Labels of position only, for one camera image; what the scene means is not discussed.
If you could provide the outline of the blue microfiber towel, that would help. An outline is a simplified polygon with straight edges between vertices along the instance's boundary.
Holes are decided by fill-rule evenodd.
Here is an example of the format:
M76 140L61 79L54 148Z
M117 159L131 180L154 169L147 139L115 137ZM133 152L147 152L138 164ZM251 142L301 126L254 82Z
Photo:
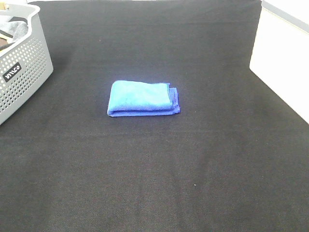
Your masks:
M168 116L180 111L178 91L169 83L118 80L112 84L108 116Z

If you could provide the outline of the black fabric table cover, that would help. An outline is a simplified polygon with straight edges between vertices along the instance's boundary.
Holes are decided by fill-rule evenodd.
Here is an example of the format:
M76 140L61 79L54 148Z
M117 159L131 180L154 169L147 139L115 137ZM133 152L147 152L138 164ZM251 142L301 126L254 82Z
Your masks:
M1 231L308 231L309 126L249 69L260 1L38 6L54 71L0 127ZM108 116L118 80L181 111Z

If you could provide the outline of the white plastic storage basket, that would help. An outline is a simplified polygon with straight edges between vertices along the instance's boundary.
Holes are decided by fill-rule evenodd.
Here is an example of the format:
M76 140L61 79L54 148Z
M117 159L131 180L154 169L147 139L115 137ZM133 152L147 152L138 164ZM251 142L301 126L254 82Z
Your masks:
M263 0L251 71L309 120L309 2Z

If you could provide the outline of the grey perforated laundry basket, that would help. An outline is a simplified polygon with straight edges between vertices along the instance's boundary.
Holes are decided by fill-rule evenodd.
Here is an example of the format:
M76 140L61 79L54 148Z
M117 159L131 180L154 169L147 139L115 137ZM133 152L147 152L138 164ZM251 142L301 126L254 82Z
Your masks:
M28 32L0 53L0 121L6 121L47 80L54 68L39 18L31 4L4 3L0 14L24 18Z

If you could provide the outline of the grey towel in basket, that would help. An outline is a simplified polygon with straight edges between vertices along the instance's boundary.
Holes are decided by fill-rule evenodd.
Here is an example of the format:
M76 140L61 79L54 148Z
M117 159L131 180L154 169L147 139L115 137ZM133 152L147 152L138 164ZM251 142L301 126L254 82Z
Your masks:
M8 40L8 42L14 43L27 34L28 25L24 21L1 22L0 32L3 34L7 33L12 35L13 39Z

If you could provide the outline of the brown cloth in basket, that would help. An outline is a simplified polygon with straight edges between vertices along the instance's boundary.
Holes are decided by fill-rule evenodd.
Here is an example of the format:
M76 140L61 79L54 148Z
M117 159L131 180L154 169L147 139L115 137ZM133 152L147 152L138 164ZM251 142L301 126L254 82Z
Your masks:
M9 46L11 46L13 43L8 42L8 40L4 39L4 38L0 38L0 51L8 48Z

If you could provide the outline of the yellow cloth in basket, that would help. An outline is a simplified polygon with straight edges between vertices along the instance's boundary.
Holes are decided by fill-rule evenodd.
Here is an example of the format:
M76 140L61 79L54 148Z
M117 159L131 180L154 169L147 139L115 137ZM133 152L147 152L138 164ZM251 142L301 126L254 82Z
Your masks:
M7 34L7 33L5 33L5 34L0 33L0 38L1 38L1 39L4 39L4 40L12 40L12 39L13 39L13 36L10 35L10 34Z

